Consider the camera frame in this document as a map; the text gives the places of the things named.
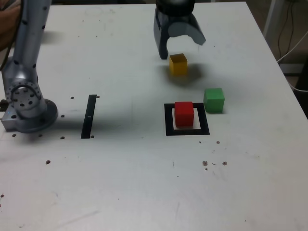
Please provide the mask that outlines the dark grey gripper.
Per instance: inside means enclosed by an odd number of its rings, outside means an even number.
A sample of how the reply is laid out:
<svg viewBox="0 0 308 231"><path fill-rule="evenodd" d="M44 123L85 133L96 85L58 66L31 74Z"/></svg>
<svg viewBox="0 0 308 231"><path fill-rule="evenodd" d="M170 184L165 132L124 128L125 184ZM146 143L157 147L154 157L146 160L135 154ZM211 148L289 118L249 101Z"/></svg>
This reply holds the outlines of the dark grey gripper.
<svg viewBox="0 0 308 231"><path fill-rule="evenodd" d="M167 41L170 37L175 38L187 35L194 43L202 46L206 39L199 27L195 16L190 13L184 16L165 15L155 9L154 14L154 39L162 60L168 58Z"/></svg>

